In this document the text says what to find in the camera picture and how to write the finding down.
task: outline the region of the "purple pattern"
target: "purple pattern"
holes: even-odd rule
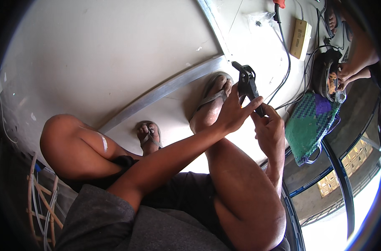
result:
[[[316,114],[327,113],[331,110],[330,102],[327,98],[320,96],[319,94],[315,94],[316,98]]]

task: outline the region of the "hand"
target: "hand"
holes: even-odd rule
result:
[[[254,112],[250,114],[256,127],[255,138],[259,140],[259,146],[269,161],[284,161],[284,121],[271,106],[262,103],[262,108],[268,117],[261,118]]]
[[[223,126],[226,133],[238,130],[246,118],[263,102],[263,97],[253,99],[247,106],[241,108],[238,96],[238,83],[232,86],[231,93],[221,108],[215,124]]]

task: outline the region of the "window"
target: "window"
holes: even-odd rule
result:
[[[365,162],[372,151],[373,147],[361,139],[355,144],[347,156],[341,160],[348,177],[351,177],[351,175],[356,172],[356,170],[358,170],[358,168]],[[317,183],[317,186],[322,198],[339,187],[335,171],[333,170],[331,173],[322,178]]]

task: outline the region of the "knee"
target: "knee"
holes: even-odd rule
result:
[[[58,114],[49,118],[43,127],[40,138],[40,148],[43,149],[45,144],[49,144],[71,134],[75,128],[84,125],[79,119],[70,114]]]

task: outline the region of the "dark gray shirt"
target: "dark gray shirt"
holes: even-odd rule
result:
[[[66,216],[56,250],[229,250],[189,214],[132,206],[101,188],[83,185]]]

